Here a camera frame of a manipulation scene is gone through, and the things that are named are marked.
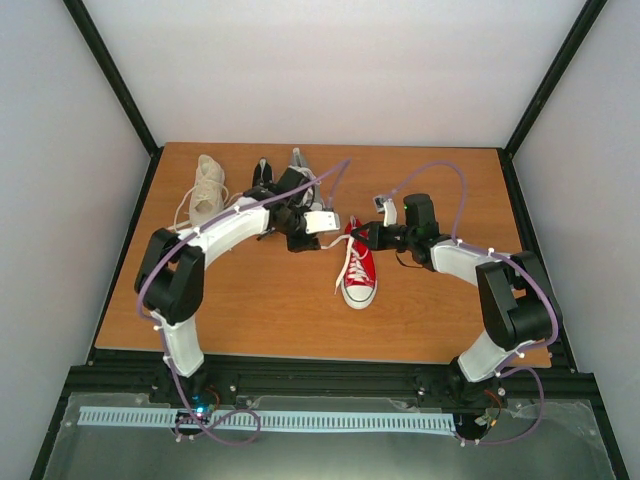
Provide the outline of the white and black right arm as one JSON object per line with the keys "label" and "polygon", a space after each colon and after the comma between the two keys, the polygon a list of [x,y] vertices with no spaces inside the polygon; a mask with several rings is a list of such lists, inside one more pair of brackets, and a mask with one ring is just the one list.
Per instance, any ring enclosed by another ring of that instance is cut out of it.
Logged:
{"label": "white and black right arm", "polygon": [[561,312],[534,253],[507,255],[441,233],[427,194],[403,199],[403,224],[396,222],[391,198],[378,197],[375,203],[384,218],[352,227],[352,245],[359,243],[371,252],[409,252],[417,265],[478,289],[483,331],[453,362],[466,382],[499,377],[514,358],[557,339]]}

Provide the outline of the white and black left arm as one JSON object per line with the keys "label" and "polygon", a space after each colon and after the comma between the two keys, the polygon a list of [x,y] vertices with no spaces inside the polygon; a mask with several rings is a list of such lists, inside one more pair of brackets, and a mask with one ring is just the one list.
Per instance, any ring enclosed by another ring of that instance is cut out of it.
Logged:
{"label": "white and black left arm", "polygon": [[240,243],[271,232],[285,236],[292,253],[320,248],[311,218],[329,211],[316,193],[321,179],[304,166],[290,165],[278,181],[268,181],[259,165],[254,184],[209,220],[186,229],[156,230],[147,245],[135,283],[136,310],[161,335],[163,361],[176,373],[172,388],[186,402],[201,400],[208,378],[196,313],[204,298],[207,268]]}

